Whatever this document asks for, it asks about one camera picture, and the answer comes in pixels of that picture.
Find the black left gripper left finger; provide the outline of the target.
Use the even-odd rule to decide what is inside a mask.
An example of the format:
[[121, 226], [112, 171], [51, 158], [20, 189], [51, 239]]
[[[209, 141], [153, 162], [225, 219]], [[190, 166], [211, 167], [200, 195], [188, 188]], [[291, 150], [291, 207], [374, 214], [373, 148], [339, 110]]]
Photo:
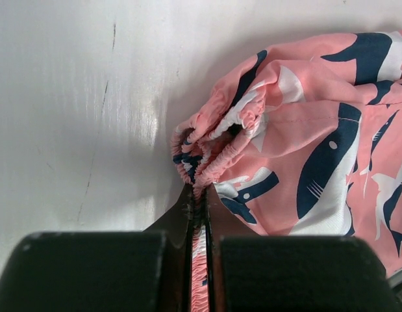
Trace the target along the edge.
[[44, 231], [16, 245], [0, 311], [189, 311], [192, 188], [143, 231]]

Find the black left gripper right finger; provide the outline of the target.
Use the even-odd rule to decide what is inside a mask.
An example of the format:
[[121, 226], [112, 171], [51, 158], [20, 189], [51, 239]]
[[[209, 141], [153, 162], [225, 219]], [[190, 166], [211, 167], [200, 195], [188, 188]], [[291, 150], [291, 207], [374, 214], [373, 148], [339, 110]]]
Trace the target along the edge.
[[355, 237], [260, 236], [205, 193], [211, 311], [397, 311], [373, 250]]

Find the pink patterned shorts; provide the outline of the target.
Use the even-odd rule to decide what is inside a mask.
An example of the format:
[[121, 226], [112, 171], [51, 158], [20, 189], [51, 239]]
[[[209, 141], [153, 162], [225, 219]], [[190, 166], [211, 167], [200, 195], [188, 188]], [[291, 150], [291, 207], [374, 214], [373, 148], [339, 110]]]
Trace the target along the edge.
[[200, 201], [260, 235], [366, 241], [402, 270], [402, 30], [271, 45], [237, 65], [171, 138]]

